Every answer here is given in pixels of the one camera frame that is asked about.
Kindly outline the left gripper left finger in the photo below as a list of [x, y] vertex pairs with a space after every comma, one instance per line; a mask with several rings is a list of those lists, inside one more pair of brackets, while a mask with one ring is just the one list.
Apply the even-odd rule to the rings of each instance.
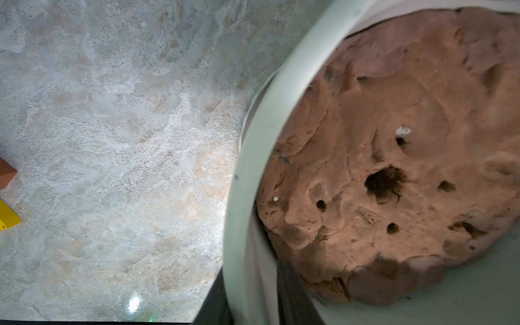
[[192, 322], [193, 325], [233, 325], [223, 281], [223, 271], [219, 271], [201, 309]]

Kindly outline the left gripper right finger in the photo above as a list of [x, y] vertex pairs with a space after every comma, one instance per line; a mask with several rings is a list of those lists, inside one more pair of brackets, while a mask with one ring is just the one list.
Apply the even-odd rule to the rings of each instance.
[[277, 262], [278, 316], [284, 325], [324, 325], [292, 264]]

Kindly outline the white ceramic pot with mud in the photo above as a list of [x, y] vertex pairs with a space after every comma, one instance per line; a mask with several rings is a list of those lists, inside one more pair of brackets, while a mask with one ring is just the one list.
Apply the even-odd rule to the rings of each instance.
[[234, 324], [519, 323], [519, 2], [335, 1], [254, 97], [226, 211]]

